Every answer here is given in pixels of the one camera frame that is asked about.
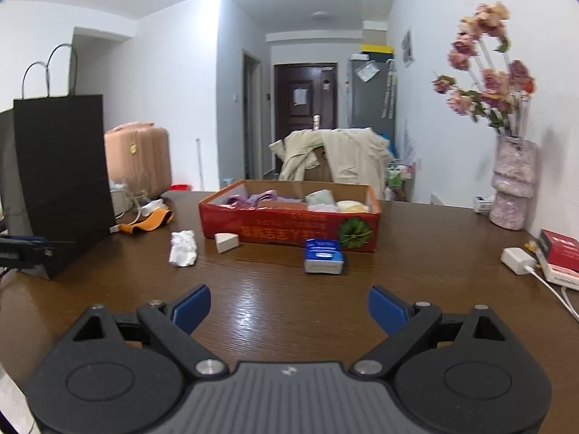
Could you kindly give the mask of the dark brown entrance door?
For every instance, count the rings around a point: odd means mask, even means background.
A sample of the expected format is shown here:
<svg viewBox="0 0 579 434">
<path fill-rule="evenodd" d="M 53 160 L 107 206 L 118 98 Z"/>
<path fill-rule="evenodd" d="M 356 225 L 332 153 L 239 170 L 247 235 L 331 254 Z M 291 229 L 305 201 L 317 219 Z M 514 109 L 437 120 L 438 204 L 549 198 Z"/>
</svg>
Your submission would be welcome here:
<svg viewBox="0 0 579 434">
<path fill-rule="evenodd" d="M 295 130 L 338 126 L 336 63 L 274 66 L 275 139 Z"/>
</svg>

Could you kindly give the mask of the wall electrical panel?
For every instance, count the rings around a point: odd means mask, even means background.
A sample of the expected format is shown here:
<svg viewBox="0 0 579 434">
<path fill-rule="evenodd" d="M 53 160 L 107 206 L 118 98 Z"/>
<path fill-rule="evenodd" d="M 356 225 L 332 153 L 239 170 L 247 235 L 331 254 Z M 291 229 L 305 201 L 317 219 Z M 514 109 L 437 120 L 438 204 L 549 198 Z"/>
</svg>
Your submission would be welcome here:
<svg viewBox="0 0 579 434">
<path fill-rule="evenodd" d="M 401 40 L 401 53 L 404 66 L 409 67 L 414 62 L 412 31 L 407 29 Z"/>
</svg>

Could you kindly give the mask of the red small box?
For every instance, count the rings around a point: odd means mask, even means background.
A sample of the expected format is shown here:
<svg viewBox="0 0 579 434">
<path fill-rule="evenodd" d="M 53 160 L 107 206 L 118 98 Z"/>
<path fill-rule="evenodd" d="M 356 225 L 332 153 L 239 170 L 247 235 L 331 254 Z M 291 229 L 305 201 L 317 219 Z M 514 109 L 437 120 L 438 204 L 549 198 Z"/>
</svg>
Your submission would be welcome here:
<svg viewBox="0 0 579 434">
<path fill-rule="evenodd" d="M 570 271 L 579 271 L 577 239 L 542 229 L 539 235 L 539 248 L 549 264 L 558 265 Z"/>
</svg>

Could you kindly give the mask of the white wedge sponge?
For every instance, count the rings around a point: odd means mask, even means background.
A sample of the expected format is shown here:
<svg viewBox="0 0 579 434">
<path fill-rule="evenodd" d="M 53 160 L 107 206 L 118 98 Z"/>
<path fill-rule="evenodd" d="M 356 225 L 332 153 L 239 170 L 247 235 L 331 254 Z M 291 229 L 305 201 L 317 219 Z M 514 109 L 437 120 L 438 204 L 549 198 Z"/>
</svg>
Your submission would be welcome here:
<svg viewBox="0 0 579 434">
<path fill-rule="evenodd" d="M 219 254 L 229 252 L 240 246 L 240 238 L 235 233 L 220 232 L 214 236 L 215 245 Z"/>
</svg>

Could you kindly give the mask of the red plastic bucket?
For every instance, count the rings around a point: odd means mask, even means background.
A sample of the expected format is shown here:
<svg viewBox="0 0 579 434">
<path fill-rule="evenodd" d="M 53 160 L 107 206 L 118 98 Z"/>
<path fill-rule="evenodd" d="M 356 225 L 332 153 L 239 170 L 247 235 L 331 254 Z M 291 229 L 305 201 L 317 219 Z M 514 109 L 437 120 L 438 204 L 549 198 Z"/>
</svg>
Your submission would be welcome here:
<svg viewBox="0 0 579 434">
<path fill-rule="evenodd" d="M 190 184 L 179 183 L 172 184 L 170 187 L 171 191 L 192 191 L 193 187 Z"/>
</svg>

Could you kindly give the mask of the orange cloth pouch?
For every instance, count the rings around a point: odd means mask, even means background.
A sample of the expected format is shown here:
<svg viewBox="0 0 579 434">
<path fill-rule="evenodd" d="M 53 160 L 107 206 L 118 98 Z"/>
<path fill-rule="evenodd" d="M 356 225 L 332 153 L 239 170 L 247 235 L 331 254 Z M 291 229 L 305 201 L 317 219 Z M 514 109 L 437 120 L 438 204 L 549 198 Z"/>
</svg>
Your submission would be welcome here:
<svg viewBox="0 0 579 434">
<path fill-rule="evenodd" d="M 120 224 L 119 231 L 131 235 L 148 233 L 167 225 L 172 221 L 173 215 L 170 209 L 159 208 L 154 210 L 143 221 L 138 221 L 135 224 Z"/>
</svg>

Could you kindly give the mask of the brown wooden chair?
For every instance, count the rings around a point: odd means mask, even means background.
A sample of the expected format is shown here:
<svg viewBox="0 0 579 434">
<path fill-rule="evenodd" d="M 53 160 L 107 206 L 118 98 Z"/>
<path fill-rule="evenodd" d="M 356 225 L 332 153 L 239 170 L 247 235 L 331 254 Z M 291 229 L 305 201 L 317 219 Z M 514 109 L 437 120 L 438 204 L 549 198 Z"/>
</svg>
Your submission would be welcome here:
<svg viewBox="0 0 579 434">
<path fill-rule="evenodd" d="M 323 146 L 313 149 L 305 159 L 304 181 L 332 182 L 333 175 Z"/>
</svg>

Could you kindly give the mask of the white power adapter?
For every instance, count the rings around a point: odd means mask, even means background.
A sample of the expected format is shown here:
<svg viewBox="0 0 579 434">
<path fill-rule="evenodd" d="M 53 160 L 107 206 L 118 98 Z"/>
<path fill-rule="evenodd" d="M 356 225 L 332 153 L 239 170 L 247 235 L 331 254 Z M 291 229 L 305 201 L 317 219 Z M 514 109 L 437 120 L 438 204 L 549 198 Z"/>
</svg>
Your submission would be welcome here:
<svg viewBox="0 0 579 434">
<path fill-rule="evenodd" d="M 535 269 L 537 261 L 521 248 L 504 248 L 500 261 L 516 275 L 527 275 L 529 269 Z"/>
</svg>

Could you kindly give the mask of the black paper bag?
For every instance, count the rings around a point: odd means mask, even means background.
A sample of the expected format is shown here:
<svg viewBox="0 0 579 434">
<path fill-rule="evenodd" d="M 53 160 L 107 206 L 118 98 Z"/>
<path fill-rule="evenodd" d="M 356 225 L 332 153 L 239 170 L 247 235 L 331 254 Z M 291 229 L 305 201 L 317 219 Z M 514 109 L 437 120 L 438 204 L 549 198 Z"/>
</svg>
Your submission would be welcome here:
<svg viewBox="0 0 579 434">
<path fill-rule="evenodd" d="M 103 98 L 77 94 L 21 96 L 7 134 L 15 147 L 19 213 L 12 234 L 38 237 L 44 260 L 31 273 L 56 277 L 110 234 L 115 214 L 105 158 Z"/>
</svg>

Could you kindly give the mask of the grey refrigerator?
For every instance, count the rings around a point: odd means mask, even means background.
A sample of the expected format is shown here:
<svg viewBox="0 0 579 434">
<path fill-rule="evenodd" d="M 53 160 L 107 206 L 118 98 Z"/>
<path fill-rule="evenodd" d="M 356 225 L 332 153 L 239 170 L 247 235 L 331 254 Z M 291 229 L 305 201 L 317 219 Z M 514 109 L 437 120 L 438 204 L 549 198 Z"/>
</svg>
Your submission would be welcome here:
<svg viewBox="0 0 579 434">
<path fill-rule="evenodd" d="M 393 101 L 393 54 L 354 54 L 349 61 L 348 126 L 370 127 L 377 134 L 393 139 L 394 114 L 390 114 L 389 101 Z"/>
</svg>

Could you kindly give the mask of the blue tissue pack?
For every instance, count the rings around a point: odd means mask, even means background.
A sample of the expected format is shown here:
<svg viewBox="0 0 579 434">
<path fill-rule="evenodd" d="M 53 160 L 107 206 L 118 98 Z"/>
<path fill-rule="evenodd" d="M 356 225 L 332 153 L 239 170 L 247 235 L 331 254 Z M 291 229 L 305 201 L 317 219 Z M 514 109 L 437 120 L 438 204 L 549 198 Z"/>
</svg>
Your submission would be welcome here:
<svg viewBox="0 0 579 434">
<path fill-rule="evenodd" d="M 343 254 L 339 241 L 310 238 L 305 241 L 304 270 L 311 275 L 340 275 Z"/>
</svg>

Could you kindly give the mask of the white cloth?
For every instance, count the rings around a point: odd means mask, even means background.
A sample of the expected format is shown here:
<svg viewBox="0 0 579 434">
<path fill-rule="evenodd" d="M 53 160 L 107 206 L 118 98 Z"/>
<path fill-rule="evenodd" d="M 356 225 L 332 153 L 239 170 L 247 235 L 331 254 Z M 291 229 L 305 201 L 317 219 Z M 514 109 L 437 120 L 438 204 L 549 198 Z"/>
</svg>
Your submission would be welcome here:
<svg viewBox="0 0 579 434">
<path fill-rule="evenodd" d="M 192 230 L 173 232 L 169 263 L 178 268 L 192 267 L 197 259 L 197 245 Z"/>
</svg>

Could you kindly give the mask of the lavender knitted cloth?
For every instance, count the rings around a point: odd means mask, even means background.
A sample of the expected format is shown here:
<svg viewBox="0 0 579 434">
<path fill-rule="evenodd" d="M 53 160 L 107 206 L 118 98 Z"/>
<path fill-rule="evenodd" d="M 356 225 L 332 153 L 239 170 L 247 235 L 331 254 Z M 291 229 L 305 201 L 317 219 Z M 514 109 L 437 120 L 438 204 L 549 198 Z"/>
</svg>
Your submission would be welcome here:
<svg viewBox="0 0 579 434">
<path fill-rule="evenodd" d="M 298 209 L 306 207 L 305 202 L 298 198 L 280 196 L 276 190 L 267 190 L 258 194 L 244 196 L 241 194 L 229 197 L 225 205 L 244 209 Z"/>
</svg>

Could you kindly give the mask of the white small table device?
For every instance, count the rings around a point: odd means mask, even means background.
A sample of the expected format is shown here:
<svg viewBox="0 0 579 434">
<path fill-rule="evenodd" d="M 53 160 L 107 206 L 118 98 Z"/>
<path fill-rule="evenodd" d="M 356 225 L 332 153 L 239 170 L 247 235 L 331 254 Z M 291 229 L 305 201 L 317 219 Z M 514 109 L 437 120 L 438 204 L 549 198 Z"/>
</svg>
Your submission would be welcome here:
<svg viewBox="0 0 579 434">
<path fill-rule="evenodd" d="M 484 214 L 487 216 L 492 210 L 494 204 L 494 197 L 475 196 L 473 198 L 473 210 L 476 214 Z"/>
</svg>

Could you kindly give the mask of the beige coat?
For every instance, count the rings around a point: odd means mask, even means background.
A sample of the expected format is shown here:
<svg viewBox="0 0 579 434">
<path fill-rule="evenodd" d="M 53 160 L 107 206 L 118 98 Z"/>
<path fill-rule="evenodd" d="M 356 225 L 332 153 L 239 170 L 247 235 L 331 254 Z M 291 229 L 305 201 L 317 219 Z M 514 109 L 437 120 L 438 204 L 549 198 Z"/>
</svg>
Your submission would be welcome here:
<svg viewBox="0 0 579 434">
<path fill-rule="evenodd" d="M 282 161 L 280 181 L 305 181 L 305 171 L 321 165 L 314 151 L 322 148 L 332 182 L 371 185 L 377 193 L 386 185 L 389 147 L 370 127 L 297 130 L 269 145 Z"/>
</svg>

